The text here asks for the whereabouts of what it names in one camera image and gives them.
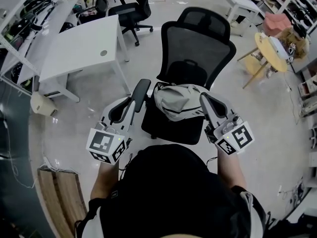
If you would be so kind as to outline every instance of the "wooden board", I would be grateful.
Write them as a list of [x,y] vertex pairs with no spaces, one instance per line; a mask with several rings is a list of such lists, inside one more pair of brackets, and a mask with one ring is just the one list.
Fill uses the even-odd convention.
[[38,179],[45,204],[60,237],[75,237],[75,222],[83,220],[87,214],[78,175],[38,170]]

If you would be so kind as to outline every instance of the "black cable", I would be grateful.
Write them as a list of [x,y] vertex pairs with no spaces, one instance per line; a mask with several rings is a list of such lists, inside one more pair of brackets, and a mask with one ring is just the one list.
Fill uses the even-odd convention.
[[287,84],[287,86],[288,86],[288,88],[290,90],[289,91],[289,97],[290,97],[291,102],[292,102],[292,113],[293,113],[293,117],[294,117],[294,120],[295,120],[295,124],[297,125],[299,120],[300,120],[300,115],[298,114],[298,119],[297,119],[296,116],[295,116],[295,104],[294,104],[293,99],[292,99],[292,88],[289,85],[289,83],[287,82],[285,74],[283,74],[283,75],[284,75],[285,82],[286,82],[286,84]]
[[119,169],[120,171],[122,171],[121,175],[120,175],[120,180],[123,177],[124,171],[126,171],[128,165],[130,164],[130,162],[132,161],[133,158],[133,153],[130,153],[130,160],[128,161],[128,163],[125,165],[125,167],[123,169]]
[[209,159],[209,160],[207,160],[207,162],[206,162],[206,166],[208,167],[208,162],[209,161],[213,161],[213,160],[215,160],[215,159],[217,159],[218,157],[213,157],[213,158],[211,158],[211,159]]

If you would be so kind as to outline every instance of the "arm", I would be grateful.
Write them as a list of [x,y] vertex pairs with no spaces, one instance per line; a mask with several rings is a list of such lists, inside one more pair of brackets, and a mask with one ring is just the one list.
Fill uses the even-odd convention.
[[97,179],[90,194],[90,200],[107,198],[113,186],[118,182],[119,161],[115,165],[101,163]]
[[247,188],[237,154],[227,155],[218,149],[218,175],[229,188],[234,186]]

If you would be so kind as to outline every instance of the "gray bag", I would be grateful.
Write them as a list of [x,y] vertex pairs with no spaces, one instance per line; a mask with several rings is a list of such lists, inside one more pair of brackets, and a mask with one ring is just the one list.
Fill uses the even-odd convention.
[[156,106],[171,121],[204,116],[199,97],[208,90],[194,84],[163,86],[158,84],[154,89]]

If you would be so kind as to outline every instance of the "concrete floor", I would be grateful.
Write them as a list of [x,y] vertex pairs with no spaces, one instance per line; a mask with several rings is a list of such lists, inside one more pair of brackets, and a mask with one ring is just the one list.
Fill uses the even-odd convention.
[[[110,1],[110,6],[118,5]],[[224,15],[229,7],[223,0],[150,0],[152,15],[144,24],[153,25],[153,33],[138,32],[140,46],[134,46],[134,38],[129,32],[124,39],[130,55],[130,62],[124,62],[121,51],[118,58],[131,89],[141,78],[152,81],[152,88],[160,72],[162,48],[160,27],[167,21],[177,20],[188,6],[200,6]],[[289,203],[291,194],[277,196],[280,185],[282,190],[291,190],[306,176],[308,153],[310,151],[310,131],[304,120],[298,120],[298,90],[300,80],[292,72],[276,73],[272,78],[254,81],[245,90],[242,86],[250,79],[243,62],[237,62],[244,53],[255,47],[253,25],[244,37],[231,35],[237,47],[234,59],[223,69],[216,79],[212,91],[227,98],[235,110],[247,120],[255,136],[255,142],[241,154],[240,161],[247,180],[248,190],[253,193],[266,211],[275,218],[283,218],[292,210]],[[86,204],[99,168],[85,150],[89,130],[98,121],[103,108],[125,96],[110,67],[94,71],[83,71],[69,76],[68,89],[81,98],[74,103],[64,97],[54,99],[59,108],[55,118],[46,118],[43,134],[44,154],[56,168],[73,169],[80,174],[80,182]],[[144,110],[135,115],[130,148],[120,159],[124,167],[129,153],[153,144],[166,144],[164,140],[151,140],[141,130]],[[200,142],[189,146],[203,161],[216,156],[216,149],[209,144],[204,133]],[[217,172],[216,161],[209,163],[209,170]]]

